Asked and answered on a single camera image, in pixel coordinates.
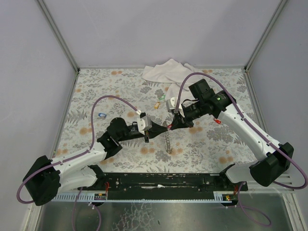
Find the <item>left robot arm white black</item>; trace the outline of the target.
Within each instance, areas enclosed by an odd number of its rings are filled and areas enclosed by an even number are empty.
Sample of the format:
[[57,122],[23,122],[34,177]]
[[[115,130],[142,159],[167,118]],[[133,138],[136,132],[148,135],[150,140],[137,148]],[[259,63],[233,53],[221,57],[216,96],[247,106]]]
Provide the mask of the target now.
[[122,149],[120,141],[144,138],[149,142],[167,130],[147,116],[129,126],[117,117],[88,150],[54,159],[45,155],[39,157],[25,175],[23,184],[32,202],[37,206],[44,205],[58,193],[93,186],[103,174],[95,164],[116,155]]

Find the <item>blue tagged key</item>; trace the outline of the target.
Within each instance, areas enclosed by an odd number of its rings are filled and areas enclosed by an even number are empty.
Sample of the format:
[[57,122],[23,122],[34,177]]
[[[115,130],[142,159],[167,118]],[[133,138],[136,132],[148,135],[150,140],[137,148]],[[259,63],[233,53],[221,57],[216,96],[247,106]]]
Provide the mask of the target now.
[[107,115],[104,113],[98,113],[98,117],[106,119]]

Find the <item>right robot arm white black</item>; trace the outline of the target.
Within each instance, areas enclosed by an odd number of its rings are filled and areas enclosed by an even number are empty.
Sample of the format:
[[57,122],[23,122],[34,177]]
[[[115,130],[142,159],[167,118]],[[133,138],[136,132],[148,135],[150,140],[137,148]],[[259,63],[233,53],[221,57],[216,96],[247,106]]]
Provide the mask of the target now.
[[232,164],[224,169],[224,174],[232,183],[254,180],[267,187],[289,168],[293,146],[288,142],[281,144],[263,131],[224,90],[215,93],[205,79],[190,85],[189,89],[196,99],[195,103],[185,107],[177,104],[176,97],[167,100],[167,109],[174,114],[171,130],[191,128],[194,120],[212,115],[234,131],[257,160]]

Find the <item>white disc with keyrings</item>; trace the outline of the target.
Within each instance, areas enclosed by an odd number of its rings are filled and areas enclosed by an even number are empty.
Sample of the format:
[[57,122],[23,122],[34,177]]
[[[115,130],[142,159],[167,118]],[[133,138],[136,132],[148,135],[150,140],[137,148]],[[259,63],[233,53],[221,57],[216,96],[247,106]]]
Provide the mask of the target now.
[[171,147],[171,144],[170,144],[170,134],[169,134],[170,127],[169,127],[169,124],[167,123],[167,121],[163,122],[163,126],[167,128],[167,132],[163,133],[165,150],[168,154],[172,154],[173,148]]

